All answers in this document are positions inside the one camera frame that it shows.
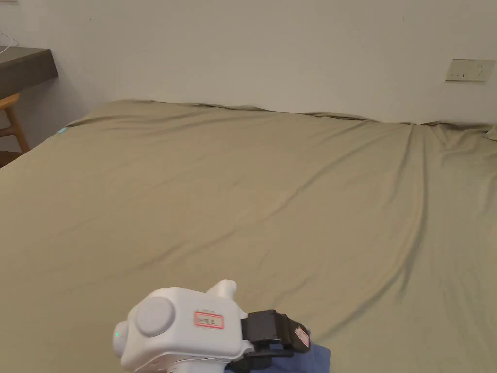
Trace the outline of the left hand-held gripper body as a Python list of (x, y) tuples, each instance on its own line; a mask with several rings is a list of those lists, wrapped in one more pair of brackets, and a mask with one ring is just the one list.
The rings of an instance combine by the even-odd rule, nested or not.
[(234, 300), (237, 285), (223, 279), (207, 292), (155, 290), (113, 331), (112, 348), (131, 373), (223, 373), (229, 362), (267, 341), (243, 335), (248, 315)]

